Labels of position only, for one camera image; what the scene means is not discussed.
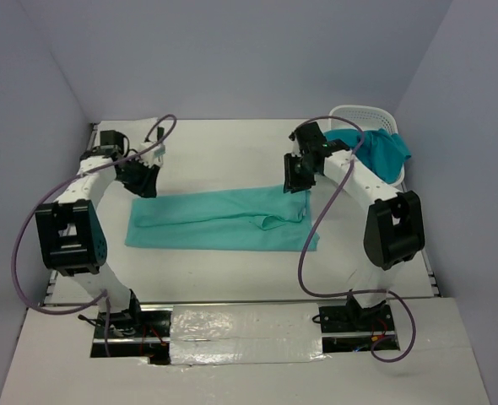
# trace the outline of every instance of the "white floor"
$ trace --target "white floor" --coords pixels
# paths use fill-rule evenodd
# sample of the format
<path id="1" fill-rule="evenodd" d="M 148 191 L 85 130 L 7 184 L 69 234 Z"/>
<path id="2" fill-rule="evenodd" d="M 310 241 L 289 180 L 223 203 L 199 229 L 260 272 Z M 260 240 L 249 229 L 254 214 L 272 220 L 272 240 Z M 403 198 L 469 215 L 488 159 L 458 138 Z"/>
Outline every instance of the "white floor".
<path id="1" fill-rule="evenodd" d="M 489 405 L 454 300 L 409 304 L 419 337 L 410 356 L 396 364 L 379 363 L 368 353 L 310 363 L 193 367 L 149 365 L 143 358 L 91 359 L 92 327 L 76 316 L 30 311 L 0 405 Z M 398 303 L 391 305 L 404 348 L 410 325 Z"/>
<path id="2" fill-rule="evenodd" d="M 179 121 L 166 141 L 159 193 L 189 193 L 272 186 L 284 181 L 283 155 L 292 148 L 289 134 L 300 120 Z M 106 121 L 100 130 L 125 133 L 136 146 L 153 121 Z M 313 187 L 315 218 L 334 185 Z M 254 251 L 181 251 L 135 249 L 124 245 L 134 196 L 115 182 L 98 208 L 108 242 L 108 262 L 141 302 L 306 300 L 297 283 L 299 253 Z M 306 284 L 318 292 L 347 289 L 363 252 L 365 215 L 341 193 L 322 222 L 318 250 L 307 255 Z M 392 288 L 405 297 L 431 297 L 433 291 L 421 254 L 405 265 Z M 70 278 L 58 278 L 51 304 L 89 300 Z"/>

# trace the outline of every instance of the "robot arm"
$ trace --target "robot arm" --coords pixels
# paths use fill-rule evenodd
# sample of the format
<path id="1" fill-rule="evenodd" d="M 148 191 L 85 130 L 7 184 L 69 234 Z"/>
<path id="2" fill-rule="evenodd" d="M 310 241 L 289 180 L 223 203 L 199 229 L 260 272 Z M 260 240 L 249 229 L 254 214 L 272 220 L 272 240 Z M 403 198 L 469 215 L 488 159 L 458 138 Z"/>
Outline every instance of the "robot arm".
<path id="1" fill-rule="evenodd" d="M 119 166 L 92 174 L 85 173 L 123 157 L 124 135 L 116 131 L 100 134 L 100 146 L 81 156 L 78 173 L 82 175 L 55 202 L 41 204 L 35 221 L 46 267 L 72 278 L 91 297 L 108 291 L 111 324 L 119 331 L 131 331 L 139 324 L 140 305 L 134 292 L 123 285 L 106 262 L 106 238 L 100 227 L 97 206 L 106 188 L 119 180 L 141 197 L 155 197 L 155 182 L 162 166 L 164 146 Z M 146 149 L 152 143 L 139 147 Z M 98 302 L 100 316 L 106 313 L 105 300 Z"/>
<path id="2" fill-rule="evenodd" d="M 293 152 L 284 156 L 284 192 L 308 190 L 316 184 L 315 174 L 339 183 L 350 161 L 354 170 L 345 191 L 366 214 L 364 250 L 354 289 L 388 289 L 404 262 L 412 260 L 425 245 L 420 199 L 414 192 L 400 192 L 381 181 L 342 141 L 328 141 L 317 123 L 297 128 L 290 139 Z M 356 297 L 370 308 L 383 300 L 383 294 Z"/>

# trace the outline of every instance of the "table surface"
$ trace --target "table surface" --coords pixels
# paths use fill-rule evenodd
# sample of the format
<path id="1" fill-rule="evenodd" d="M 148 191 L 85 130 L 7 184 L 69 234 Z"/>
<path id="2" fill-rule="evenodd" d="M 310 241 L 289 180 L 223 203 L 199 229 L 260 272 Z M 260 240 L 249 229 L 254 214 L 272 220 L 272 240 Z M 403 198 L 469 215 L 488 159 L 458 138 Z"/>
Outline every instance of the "table surface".
<path id="1" fill-rule="evenodd" d="M 455 301 L 434 297 L 408 303 L 418 339 L 396 364 L 379 363 L 367 352 L 309 363 L 193 367 L 149 365 L 144 358 L 91 359 L 92 327 L 76 316 L 30 310 L 0 405 L 489 405 Z M 405 348 L 409 320 L 399 303 L 391 307 Z M 94 317 L 96 311 L 85 315 Z"/>
<path id="2" fill-rule="evenodd" d="M 104 121 L 99 130 L 125 133 L 134 147 L 153 120 Z M 284 181 L 283 155 L 288 135 L 301 120 L 179 121 L 166 141 L 159 194 L 205 192 L 273 186 Z M 321 124 L 324 130 L 327 122 Z M 335 185 L 322 178 L 311 192 L 313 219 Z M 108 262 L 141 302 L 229 302 L 306 300 L 296 278 L 299 253 L 263 251 L 190 251 L 138 249 L 124 245 L 131 202 L 118 182 L 109 186 L 98 207 L 108 243 Z M 318 249 L 306 257 L 306 284 L 314 291 L 348 289 L 363 252 L 365 215 L 341 193 L 322 221 Z M 405 297 L 431 297 L 430 279 L 421 254 L 397 276 L 394 291 Z M 57 278 L 49 304 L 79 304 L 89 296 L 70 278 Z"/>

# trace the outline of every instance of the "light purple wall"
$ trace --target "light purple wall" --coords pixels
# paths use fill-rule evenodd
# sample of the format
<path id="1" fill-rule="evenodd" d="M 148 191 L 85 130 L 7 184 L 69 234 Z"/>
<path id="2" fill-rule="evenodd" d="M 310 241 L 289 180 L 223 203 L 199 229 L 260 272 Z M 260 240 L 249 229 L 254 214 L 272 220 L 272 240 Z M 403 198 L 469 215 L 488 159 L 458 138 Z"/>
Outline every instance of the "light purple wall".
<path id="1" fill-rule="evenodd" d="M 76 169 L 86 122 L 24 10 L 0 0 L 0 393 L 24 318 L 9 274 L 14 237 L 42 193 Z M 19 262 L 22 284 L 39 299 L 48 274 L 35 227 Z"/>
<path id="2" fill-rule="evenodd" d="M 498 0 L 454 0 L 396 118 L 437 280 L 498 405 Z"/>
<path id="3" fill-rule="evenodd" d="M 96 121 L 394 110 L 451 0 L 21 0 Z"/>

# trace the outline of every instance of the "white laundry basket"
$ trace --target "white laundry basket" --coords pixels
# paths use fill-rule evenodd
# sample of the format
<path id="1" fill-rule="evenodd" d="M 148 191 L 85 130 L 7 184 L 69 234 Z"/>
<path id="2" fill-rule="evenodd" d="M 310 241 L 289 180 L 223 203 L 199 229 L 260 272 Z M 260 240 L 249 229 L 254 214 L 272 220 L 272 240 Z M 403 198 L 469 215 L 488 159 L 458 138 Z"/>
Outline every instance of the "white laundry basket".
<path id="1" fill-rule="evenodd" d="M 365 105 L 338 105 L 330 111 L 330 116 L 340 116 L 359 125 L 364 131 L 384 128 L 390 135 L 398 133 L 398 125 L 392 114 L 380 108 L 367 107 Z M 346 122 L 329 120 L 329 129 L 352 129 Z M 404 165 L 399 177 L 391 186 L 398 186 L 404 179 Z"/>

